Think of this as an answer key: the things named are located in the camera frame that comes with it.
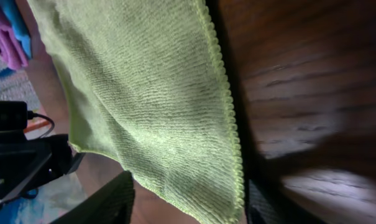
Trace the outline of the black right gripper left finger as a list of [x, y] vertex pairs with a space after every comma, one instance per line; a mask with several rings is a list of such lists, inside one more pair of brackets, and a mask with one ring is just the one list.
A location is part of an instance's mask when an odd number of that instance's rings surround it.
[[124, 171], [52, 224], [129, 224], [134, 199], [132, 174]]

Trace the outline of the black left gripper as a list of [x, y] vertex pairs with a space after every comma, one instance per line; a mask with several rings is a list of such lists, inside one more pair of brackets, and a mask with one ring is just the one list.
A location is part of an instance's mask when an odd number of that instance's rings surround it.
[[19, 199], [33, 199], [33, 190], [79, 167], [83, 153], [73, 153], [68, 135], [28, 140], [23, 131], [0, 132], [0, 208]]

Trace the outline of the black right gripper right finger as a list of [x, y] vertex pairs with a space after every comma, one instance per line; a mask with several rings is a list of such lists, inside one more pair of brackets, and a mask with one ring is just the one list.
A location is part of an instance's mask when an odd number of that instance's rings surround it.
[[245, 182], [245, 214], [248, 224], [325, 224], [265, 182]]

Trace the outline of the light green cloth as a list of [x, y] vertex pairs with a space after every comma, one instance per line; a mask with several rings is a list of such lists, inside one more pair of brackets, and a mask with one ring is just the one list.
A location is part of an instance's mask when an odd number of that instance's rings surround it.
[[238, 223], [241, 145], [200, 0], [36, 0], [68, 102], [69, 142], [101, 154], [201, 223]]

